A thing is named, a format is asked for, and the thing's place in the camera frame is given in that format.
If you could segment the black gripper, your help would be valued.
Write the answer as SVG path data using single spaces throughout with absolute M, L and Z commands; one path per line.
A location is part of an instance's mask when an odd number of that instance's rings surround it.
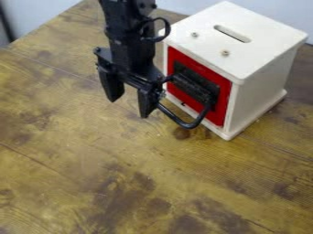
M 155 36 L 154 27 L 107 27 L 106 36 L 109 47 L 95 48 L 94 54 L 107 99 L 115 102 L 129 84 L 138 89 L 139 115 L 147 118 L 163 97 L 163 75 L 153 62 L 155 44 L 163 38 Z

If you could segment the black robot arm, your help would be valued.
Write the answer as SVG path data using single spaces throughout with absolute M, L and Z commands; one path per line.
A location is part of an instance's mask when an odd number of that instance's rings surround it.
M 170 35 L 162 17 L 150 16 L 155 0 L 99 0 L 109 48 L 95 48 L 97 69 L 107 99 L 125 94 L 125 85 L 137 88 L 139 115 L 147 118 L 163 92 L 163 74 L 154 65 L 155 44 Z

